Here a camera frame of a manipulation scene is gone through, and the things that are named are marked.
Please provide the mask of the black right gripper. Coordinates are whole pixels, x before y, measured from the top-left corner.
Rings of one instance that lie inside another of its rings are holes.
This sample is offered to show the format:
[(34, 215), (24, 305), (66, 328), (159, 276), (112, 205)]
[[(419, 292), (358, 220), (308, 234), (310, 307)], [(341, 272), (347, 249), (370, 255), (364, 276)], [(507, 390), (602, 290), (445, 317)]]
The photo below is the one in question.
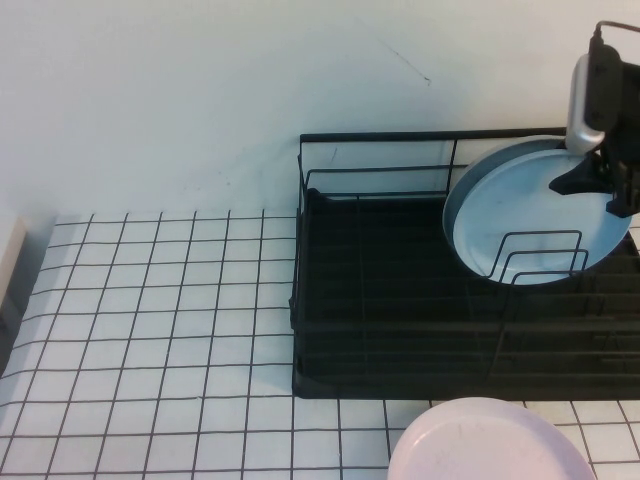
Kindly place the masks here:
[(633, 216), (639, 212), (639, 66), (624, 62), (622, 72), (617, 121), (602, 149), (609, 167), (601, 158), (585, 158), (549, 188), (560, 195), (613, 192), (607, 211)]

